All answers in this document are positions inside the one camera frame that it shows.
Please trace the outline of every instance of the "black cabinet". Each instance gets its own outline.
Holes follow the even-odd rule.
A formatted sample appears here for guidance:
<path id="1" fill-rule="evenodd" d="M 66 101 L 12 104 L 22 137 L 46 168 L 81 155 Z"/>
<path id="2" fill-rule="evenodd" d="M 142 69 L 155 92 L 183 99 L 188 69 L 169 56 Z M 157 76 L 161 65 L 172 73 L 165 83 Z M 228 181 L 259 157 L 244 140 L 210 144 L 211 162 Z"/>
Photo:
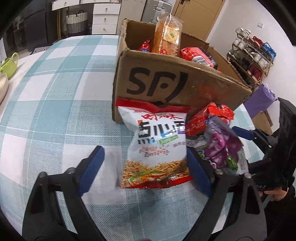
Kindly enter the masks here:
<path id="1" fill-rule="evenodd" d="M 33 0 L 24 9 L 24 28 L 28 51 L 57 40 L 57 12 L 51 0 Z"/>

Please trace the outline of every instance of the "human hand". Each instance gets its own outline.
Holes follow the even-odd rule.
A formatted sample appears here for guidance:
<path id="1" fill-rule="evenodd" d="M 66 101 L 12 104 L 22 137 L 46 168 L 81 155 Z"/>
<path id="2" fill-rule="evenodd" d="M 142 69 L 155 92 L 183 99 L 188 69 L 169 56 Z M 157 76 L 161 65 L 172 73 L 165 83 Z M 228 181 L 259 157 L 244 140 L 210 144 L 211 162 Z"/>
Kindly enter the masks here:
<path id="1" fill-rule="evenodd" d="M 288 191 L 287 192 L 286 191 L 283 191 L 281 189 L 281 187 L 279 187 L 279 188 L 276 188 L 276 189 L 274 189 L 272 191 L 264 191 L 264 193 L 265 194 L 272 194 L 273 197 L 272 197 L 271 201 L 273 202 L 273 201 L 280 201 L 280 200 L 282 200 L 287 195 Z M 263 196 L 263 192 L 259 191 L 259 196 L 262 197 Z"/>

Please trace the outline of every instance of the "silver suitcase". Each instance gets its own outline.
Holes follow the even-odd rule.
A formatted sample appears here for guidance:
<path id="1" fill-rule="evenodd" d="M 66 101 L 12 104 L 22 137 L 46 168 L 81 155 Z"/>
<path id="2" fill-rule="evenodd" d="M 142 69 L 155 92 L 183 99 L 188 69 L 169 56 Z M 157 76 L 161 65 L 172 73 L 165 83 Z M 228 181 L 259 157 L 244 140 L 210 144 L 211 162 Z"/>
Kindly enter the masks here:
<path id="1" fill-rule="evenodd" d="M 171 12 L 172 5 L 169 2 L 163 0 L 147 0 L 141 22 L 156 24 L 157 16 L 162 9 L 164 9 L 165 12 Z"/>

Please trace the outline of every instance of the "white and gray basket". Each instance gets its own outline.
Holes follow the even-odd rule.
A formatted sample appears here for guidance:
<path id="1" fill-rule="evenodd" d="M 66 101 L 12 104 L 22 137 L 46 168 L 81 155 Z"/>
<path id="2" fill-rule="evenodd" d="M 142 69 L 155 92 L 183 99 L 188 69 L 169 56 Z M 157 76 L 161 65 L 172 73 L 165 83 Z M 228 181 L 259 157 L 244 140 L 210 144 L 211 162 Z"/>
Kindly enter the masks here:
<path id="1" fill-rule="evenodd" d="M 87 12 L 66 16 L 68 34 L 77 34 L 87 30 Z"/>

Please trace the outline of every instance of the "light switch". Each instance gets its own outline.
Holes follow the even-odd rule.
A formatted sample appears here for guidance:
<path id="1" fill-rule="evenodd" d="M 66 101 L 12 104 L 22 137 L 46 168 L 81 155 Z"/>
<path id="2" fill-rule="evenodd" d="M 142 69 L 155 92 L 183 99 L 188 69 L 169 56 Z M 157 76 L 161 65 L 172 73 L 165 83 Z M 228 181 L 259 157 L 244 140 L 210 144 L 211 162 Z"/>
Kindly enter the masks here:
<path id="1" fill-rule="evenodd" d="M 261 22 L 258 23 L 258 27 L 263 28 L 263 26 L 264 26 L 264 23 L 261 23 Z"/>

